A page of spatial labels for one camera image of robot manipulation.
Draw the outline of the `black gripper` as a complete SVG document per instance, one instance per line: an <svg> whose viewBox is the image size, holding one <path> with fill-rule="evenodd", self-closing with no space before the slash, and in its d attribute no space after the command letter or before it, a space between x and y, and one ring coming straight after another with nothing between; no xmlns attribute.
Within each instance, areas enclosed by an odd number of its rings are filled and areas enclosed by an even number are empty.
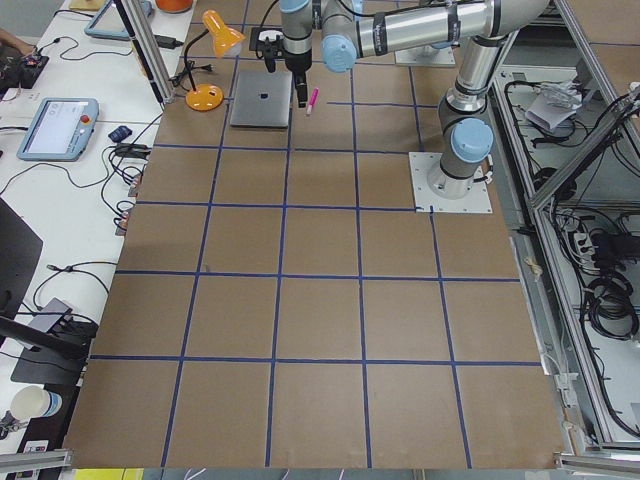
<svg viewBox="0 0 640 480"><path fill-rule="evenodd" d="M311 51L296 54L284 51L285 65L293 74L295 98L299 108L305 108L308 102L308 84L306 72L311 68Z"/></svg>

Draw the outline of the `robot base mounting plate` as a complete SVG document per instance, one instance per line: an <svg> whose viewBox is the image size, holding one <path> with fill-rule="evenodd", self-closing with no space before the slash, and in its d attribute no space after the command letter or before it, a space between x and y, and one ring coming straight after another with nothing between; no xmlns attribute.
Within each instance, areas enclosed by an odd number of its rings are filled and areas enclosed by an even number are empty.
<svg viewBox="0 0 640 480"><path fill-rule="evenodd" d="M410 152L415 210L424 213L491 214L488 192L491 173L477 166L474 176L457 180L441 169L441 154Z"/></svg>

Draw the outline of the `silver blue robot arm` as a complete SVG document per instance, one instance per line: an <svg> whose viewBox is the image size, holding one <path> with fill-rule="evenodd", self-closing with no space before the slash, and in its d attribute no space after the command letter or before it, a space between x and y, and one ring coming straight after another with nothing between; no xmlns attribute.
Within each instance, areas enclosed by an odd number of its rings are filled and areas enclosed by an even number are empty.
<svg viewBox="0 0 640 480"><path fill-rule="evenodd" d="M352 1L282 1L282 51L306 86L312 34L342 75L318 119L294 117L293 146L311 153L398 157L445 147L453 123L479 118L501 56L544 1L422 1L365 14Z"/></svg>

